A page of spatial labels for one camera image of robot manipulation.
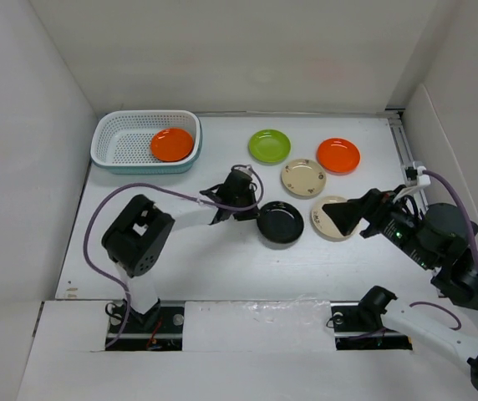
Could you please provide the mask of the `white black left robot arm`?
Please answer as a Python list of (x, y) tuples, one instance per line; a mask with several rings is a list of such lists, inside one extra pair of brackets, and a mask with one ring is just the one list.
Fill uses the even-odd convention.
[(171, 233), (198, 226), (214, 226), (231, 218), (253, 220), (264, 187), (249, 165), (234, 165), (224, 182), (188, 196), (160, 192), (186, 201), (171, 213), (143, 194), (135, 195), (114, 219), (101, 239), (109, 259), (118, 267), (125, 290), (125, 323), (149, 331), (160, 315), (160, 299), (144, 276), (157, 263)]

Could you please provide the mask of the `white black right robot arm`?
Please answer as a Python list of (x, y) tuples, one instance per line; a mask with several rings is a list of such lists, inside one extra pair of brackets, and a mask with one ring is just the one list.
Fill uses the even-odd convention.
[[(367, 221), (361, 237), (381, 235), (419, 267), (431, 270), (432, 286), (478, 328), (477, 224), (460, 205), (433, 204), (420, 214), (414, 201), (401, 194), (403, 189), (372, 189), (358, 199), (325, 204), (323, 213), (343, 235)], [(381, 286), (369, 289), (353, 306), (351, 320), (364, 329), (387, 329), (423, 343), (458, 366), (478, 392), (478, 338), (426, 317)]]

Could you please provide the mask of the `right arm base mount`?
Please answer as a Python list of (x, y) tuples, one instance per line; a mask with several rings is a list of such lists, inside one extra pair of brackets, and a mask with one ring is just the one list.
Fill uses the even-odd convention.
[(407, 350), (413, 345), (410, 339), (396, 331), (366, 322), (359, 316), (357, 301), (330, 303), (331, 316), (325, 326), (334, 335), (338, 351)]

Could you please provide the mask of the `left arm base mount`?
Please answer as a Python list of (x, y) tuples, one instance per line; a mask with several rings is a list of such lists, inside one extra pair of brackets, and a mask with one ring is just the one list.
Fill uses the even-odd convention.
[(160, 306), (157, 318), (144, 327), (130, 317), (121, 334), (125, 312), (124, 305), (109, 302), (105, 313), (109, 318), (104, 340), (106, 351), (118, 352), (176, 352), (182, 350), (185, 304), (165, 302)]

